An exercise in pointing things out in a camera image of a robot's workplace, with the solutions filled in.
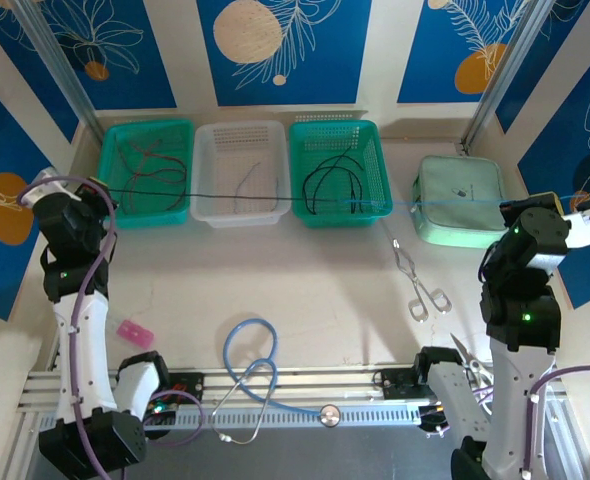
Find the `green basket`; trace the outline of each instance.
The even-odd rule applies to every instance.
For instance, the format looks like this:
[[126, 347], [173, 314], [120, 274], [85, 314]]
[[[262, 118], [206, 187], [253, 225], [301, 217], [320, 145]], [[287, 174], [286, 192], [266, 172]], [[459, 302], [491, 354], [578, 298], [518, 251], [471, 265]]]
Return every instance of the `green basket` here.
[[393, 210], [377, 126], [365, 120], [290, 129], [293, 212], [310, 228], [362, 227]]
[[[142, 151], [154, 156], [144, 160]], [[162, 156], [177, 159], [181, 164]], [[184, 223], [190, 203], [186, 194], [190, 192], [192, 157], [193, 124], [188, 120], [111, 127], [104, 136], [98, 177], [109, 189], [129, 190], [112, 193], [120, 204], [115, 212], [117, 226], [140, 228]], [[185, 181], [177, 171], [184, 167]]]

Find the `plastic basket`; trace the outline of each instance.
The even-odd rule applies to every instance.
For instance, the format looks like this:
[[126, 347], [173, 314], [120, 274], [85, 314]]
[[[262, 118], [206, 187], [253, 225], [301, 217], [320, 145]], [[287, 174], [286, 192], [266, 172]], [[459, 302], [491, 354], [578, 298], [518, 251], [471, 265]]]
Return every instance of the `plastic basket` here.
[[290, 129], [293, 212], [307, 227], [372, 225], [393, 210], [377, 126], [296, 123]]
[[271, 225], [291, 207], [284, 127], [274, 121], [215, 123], [195, 133], [191, 215], [215, 228]]
[[120, 204], [117, 226], [184, 223], [190, 204], [186, 194], [192, 155], [193, 124], [188, 120], [111, 127], [104, 136], [98, 177]]

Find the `mint green bag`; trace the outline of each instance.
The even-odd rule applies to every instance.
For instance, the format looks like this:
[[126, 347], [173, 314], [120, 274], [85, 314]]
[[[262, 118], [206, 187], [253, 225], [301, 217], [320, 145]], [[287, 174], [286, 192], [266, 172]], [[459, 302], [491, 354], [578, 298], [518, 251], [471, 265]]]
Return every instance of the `mint green bag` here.
[[502, 172], [490, 160], [428, 156], [412, 195], [415, 230], [428, 243], [487, 248], [506, 232]]

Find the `white plastic basket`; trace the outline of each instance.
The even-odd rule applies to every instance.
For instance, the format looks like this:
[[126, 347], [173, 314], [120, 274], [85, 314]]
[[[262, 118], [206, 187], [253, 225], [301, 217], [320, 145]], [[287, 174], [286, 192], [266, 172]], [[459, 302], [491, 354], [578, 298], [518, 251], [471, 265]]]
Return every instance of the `white plastic basket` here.
[[[195, 133], [191, 193], [193, 218], [212, 227], [272, 225], [291, 208], [286, 135], [281, 123], [204, 125]], [[268, 197], [269, 199], [242, 198]]]

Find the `pink eraser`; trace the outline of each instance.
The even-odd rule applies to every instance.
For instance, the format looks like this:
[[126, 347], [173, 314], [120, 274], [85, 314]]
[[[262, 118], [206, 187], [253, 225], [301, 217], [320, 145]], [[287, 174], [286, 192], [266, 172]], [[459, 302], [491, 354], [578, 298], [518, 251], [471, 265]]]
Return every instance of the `pink eraser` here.
[[148, 349], [155, 339], [155, 334], [153, 332], [131, 322], [130, 320], [124, 320], [120, 324], [117, 329], [117, 334], [144, 350]]

